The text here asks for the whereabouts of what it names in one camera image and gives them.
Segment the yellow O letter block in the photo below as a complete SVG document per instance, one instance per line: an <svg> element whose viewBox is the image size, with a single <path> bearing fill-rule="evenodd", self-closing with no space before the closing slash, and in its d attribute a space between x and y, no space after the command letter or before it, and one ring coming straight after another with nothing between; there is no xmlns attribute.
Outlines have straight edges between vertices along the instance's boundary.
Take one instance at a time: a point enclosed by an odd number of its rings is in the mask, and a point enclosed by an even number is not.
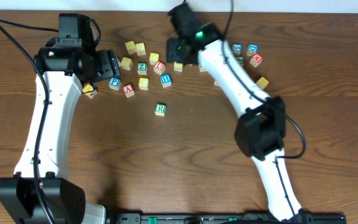
<svg viewBox="0 0 358 224"><path fill-rule="evenodd" d="M155 65L159 61L159 54L151 52L149 56L149 62L151 65Z"/></svg>

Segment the green R letter block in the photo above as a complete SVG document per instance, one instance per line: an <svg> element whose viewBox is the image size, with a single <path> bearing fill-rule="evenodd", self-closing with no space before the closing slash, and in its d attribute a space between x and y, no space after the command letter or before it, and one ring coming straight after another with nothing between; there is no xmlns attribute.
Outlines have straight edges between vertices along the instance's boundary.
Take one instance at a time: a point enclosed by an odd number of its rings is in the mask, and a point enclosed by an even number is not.
<svg viewBox="0 0 358 224"><path fill-rule="evenodd" d="M155 107L155 115L165 116L166 110L167 110L167 106L165 104L157 103Z"/></svg>

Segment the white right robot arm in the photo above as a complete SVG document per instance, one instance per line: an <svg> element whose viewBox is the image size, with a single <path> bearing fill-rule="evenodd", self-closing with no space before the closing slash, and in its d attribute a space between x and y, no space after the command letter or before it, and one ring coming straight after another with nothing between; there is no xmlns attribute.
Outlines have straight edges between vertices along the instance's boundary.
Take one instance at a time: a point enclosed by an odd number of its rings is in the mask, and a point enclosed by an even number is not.
<svg viewBox="0 0 358 224"><path fill-rule="evenodd" d="M238 117L234 139L254 162L268 199L268 209L280 222L306 221L288 176L285 161L285 123L298 132L301 143L305 136L285 112L284 101L272 98L248 75L233 55L226 32L211 22L197 20L187 2L175 6L168 18L177 33L167 41L168 62L198 64L204 68L227 96Z"/></svg>

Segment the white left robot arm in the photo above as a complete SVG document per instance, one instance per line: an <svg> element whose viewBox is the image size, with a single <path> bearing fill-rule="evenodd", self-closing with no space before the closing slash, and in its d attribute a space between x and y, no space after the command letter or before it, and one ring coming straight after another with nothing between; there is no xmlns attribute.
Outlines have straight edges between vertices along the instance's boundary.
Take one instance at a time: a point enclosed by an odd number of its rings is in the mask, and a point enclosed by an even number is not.
<svg viewBox="0 0 358 224"><path fill-rule="evenodd" d="M29 135L12 177L0 178L0 202L16 223L114 222L102 205L86 200L68 180L67 149L76 104L95 84L119 78L113 50L98 50L96 21L76 13L59 16L57 36L29 57L36 99Z"/></svg>

